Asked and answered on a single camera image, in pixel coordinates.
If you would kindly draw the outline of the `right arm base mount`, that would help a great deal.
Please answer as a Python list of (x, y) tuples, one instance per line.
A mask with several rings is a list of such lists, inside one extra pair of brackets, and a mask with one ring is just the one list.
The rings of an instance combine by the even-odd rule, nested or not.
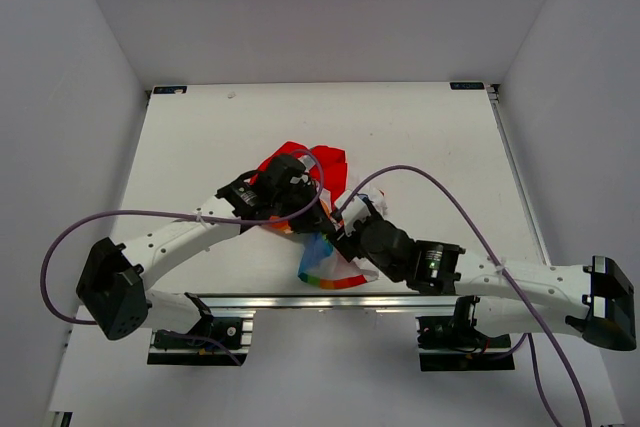
[(513, 371), (509, 335), (488, 337), (475, 328), (476, 296), (462, 297), (451, 314), (416, 318), (422, 372)]

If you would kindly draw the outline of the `colourful children's zip jacket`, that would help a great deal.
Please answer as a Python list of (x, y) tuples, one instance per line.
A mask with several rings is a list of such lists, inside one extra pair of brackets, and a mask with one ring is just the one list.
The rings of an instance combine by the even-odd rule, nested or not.
[[(326, 145), (307, 147), (287, 141), (258, 167), (266, 169), (279, 154), (291, 154), (300, 160), (315, 181), (323, 180), (320, 202), (327, 214), (337, 208), (337, 201), (345, 198), (362, 180), (348, 163), (344, 150)], [(343, 290), (375, 282), (379, 271), (369, 261), (347, 261), (325, 236), (313, 234), (304, 243), (304, 251), (298, 267), (298, 278), (315, 288)]]

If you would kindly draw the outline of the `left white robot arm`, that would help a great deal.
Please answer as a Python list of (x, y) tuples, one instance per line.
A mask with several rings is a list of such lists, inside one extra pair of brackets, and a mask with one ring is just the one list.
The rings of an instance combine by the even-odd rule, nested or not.
[(195, 294), (168, 293), (155, 284), (174, 268), (254, 226), (287, 222), (303, 233), (332, 226), (320, 196), (324, 170), (309, 151), (278, 154), (264, 170), (239, 175), (191, 214), (121, 243), (96, 242), (76, 293), (111, 341), (139, 328), (162, 331), (199, 346), (211, 334), (213, 314)]

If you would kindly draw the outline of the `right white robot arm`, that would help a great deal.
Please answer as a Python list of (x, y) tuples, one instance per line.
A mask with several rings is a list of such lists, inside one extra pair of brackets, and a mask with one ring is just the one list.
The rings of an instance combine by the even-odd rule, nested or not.
[(498, 269), (456, 244), (413, 240), (378, 214), (328, 239), (345, 260), (367, 260), (395, 283), (422, 295), (456, 297), (445, 330), (463, 345), (550, 331), (613, 351), (637, 346), (634, 288), (611, 258), (572, 266), (512, 262)]

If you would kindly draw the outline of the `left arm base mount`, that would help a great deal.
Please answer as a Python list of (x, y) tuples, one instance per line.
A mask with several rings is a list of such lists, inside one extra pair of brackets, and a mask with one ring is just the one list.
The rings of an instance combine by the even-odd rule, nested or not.
[(148, 365), (240, 367), (251, 344), (251, 319), (212, 312), (204, 301), (186, 294), (199, 318), (182, 332), (175, 328), (154, 330), (147, 355)]

